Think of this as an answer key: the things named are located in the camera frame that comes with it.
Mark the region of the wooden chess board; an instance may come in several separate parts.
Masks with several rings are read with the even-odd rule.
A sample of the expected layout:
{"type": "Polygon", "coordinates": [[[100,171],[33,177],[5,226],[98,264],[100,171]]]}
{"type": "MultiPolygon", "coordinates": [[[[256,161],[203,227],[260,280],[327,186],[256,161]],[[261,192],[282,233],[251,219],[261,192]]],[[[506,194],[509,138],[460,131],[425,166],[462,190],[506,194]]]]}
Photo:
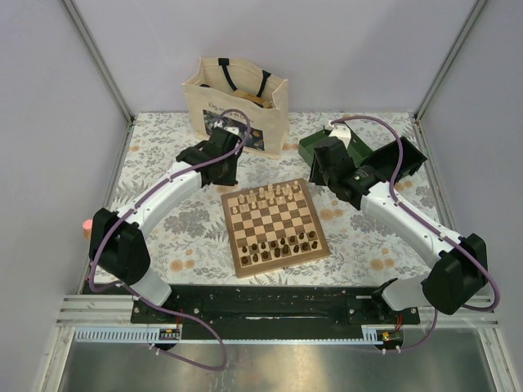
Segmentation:
{"type": "Polygon", "coordinates": [[[223,194],[221,203],[238,278],[330,255],[302,178],[223,194]]]}

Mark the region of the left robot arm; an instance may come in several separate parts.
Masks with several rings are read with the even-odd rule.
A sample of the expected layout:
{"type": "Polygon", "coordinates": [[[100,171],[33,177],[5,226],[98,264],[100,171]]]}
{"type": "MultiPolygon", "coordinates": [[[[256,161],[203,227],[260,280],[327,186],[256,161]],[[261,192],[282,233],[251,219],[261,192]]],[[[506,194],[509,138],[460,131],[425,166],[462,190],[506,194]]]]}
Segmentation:
{"type": "Polygon", "coordinates": [[[171,167],[146,191],[116,211],[101,208],[92,218],[89,283],[100,267],[135,296],[150,302],[149,313],[167,323],[177,315],[172,289],[151,266],[146,239],[182,201],[206,185],[237,183],[244,139],[234,127],[215,127],[208,140],[182,150],[171,167]]]}

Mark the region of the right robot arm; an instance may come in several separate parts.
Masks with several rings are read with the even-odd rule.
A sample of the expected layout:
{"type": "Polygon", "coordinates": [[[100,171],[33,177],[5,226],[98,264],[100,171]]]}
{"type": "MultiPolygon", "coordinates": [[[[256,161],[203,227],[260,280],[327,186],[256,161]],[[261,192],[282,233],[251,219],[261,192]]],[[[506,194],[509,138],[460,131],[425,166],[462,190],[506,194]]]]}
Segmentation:
{"type": "Polygon", "coordinates": [[[429,267],[427,274],[392,279],[379,289],[372,313],[390,323],[401,310],[430,305],[454,314],[487,283],[485,241],[476,234],[463,237],[422,214],[399,194],[399,178],[413,175],[426,157],[405,137],[373,151],[359,166],[341,140],[328,136],[314,147],[310,181],[328,187],[336,197],[380,221],[402,238],[429,267]]]}

